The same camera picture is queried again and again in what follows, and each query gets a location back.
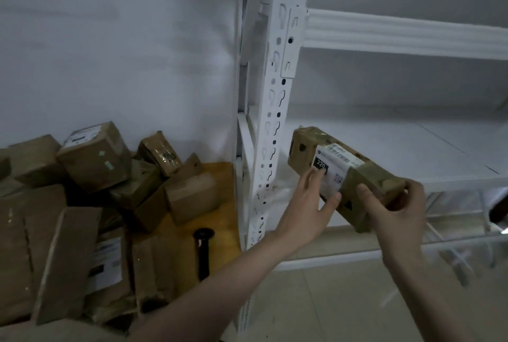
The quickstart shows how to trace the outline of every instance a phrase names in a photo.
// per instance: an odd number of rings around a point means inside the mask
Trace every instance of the pile of boxes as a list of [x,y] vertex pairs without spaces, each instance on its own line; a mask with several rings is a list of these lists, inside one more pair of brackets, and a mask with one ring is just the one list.
[[218,206],[197,155],[182,162],[160,131],[137,152],[111,121],[62,145],[47,134],[0,149],[0,326],[85,317],[126,329],[173,297],[164,237],[132,234]]

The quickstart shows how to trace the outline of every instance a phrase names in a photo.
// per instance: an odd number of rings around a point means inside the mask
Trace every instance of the finger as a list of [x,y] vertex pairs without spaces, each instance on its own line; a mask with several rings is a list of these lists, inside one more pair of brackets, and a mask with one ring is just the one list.
[[321,179],[323,178],[325,172],[326,169],[321,168],[318,172],[314,172],[312,175],[310,175],[309,190],[312,191],[312,193],[319,193],[319,188],[321,187]]
[[387,212],[387,209],[365,184],[359,184],[356,187],[356,191],[360,201],[362,202],[363,208],[372,217],[378,217],[379,215],[383,215]]
[[320,212],[323,215],[332,217],[333,213],[339,206],[340,199],[342,199],[342,195],[340,194],[340,192],[335,192],[333,196],[327,199],[325,205],[323,205],[323,207],[320,209]]
[[406,179],[406,186],[408,195],[407,207],[424,207],[427,197],[425,196],[423,185],[415,180]]
[[298,184],[296,186],[297,190],[304,191],[306,189],[308,178],[314,173],[314,171],[315,168],[311,166],[307,171],[303,173],[302,176],[300,176],[300,180],[298,180]]

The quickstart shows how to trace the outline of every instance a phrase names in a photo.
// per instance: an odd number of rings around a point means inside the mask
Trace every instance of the black handle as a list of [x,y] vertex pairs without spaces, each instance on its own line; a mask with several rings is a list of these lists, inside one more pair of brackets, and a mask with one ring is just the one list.
[[208,264],[208,240],[201,240],[198,246],[198,277],[202,281],[210,275],[210,266]]

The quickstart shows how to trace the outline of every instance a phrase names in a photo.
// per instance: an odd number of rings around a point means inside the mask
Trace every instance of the white metal shelving unit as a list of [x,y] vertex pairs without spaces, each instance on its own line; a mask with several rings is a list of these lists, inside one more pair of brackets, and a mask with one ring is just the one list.
[[[289,100],[302,48],[508,60],[508,29],[306,5],[307,0],[247,0],[240,52],[246,71],[240,84],[245,99],[238,113],[241,156],[235,163],[242,249],[275,228],[291,197],[298,176],[287,165],[288,151],[293,130],[300,125],[320,127],[390,172],[420,181],[434,226],[425,250],[504,241],[499,227],[488,221],[489,205],[508,187],[504,105],[467,113],[459,107],[440,108],[434,113],[399,106],[292,105]],[[257,102],[250,102],[250,95]],[[508,89],[505,97],[508,100]],[[447,191],[467,191],[462,199],[475,200],[475,208],[432,213],[431,206]],[[319,242],[336,251],[323,255],[319,246],[303,249],[277,269],[380,257],[375,236],[355,235],[338,214]],[[248,325],[250,307],[248,301],[242,308],[240,331]]]

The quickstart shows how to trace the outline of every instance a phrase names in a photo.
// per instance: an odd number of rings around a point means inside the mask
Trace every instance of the white shelf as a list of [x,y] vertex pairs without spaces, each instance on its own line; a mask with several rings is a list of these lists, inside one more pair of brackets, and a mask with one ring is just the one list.
[[508,29],[309,9],[303,46],[508,60]]
[[[253,132],[257,131],[257,114],[258,108],[250,107],[248,120],[253,125]],[[441,120],[436,120],[433,124],[439,127],[440,123]],[[300,125],[319,127],[393,174],[421,182],[427,192],[508,186],[506,168],[499,168],[496,173],[485,166],[489,152],[468,156],[462,149],[441,139],[438,133],[394,109],[290,106],[280,140],[276,188],[292,188],[298,180],[298,175],[287,163],[293,130]],[[476,133],[477,127],[473,123],[462,126],[464,140],[475,140]]]

